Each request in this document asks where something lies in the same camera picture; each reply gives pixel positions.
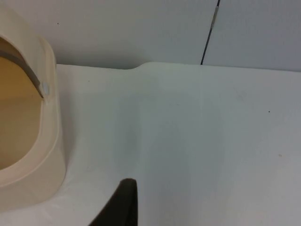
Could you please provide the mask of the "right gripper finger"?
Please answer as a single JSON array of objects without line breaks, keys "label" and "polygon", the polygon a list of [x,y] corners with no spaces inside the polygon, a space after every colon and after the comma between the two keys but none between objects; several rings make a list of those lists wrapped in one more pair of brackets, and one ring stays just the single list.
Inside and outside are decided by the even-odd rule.
[{"label": "right gripper finger", "polygon": [[120,181],[115,192],[91,226],[137,226],[137,182],[132,178]]}]

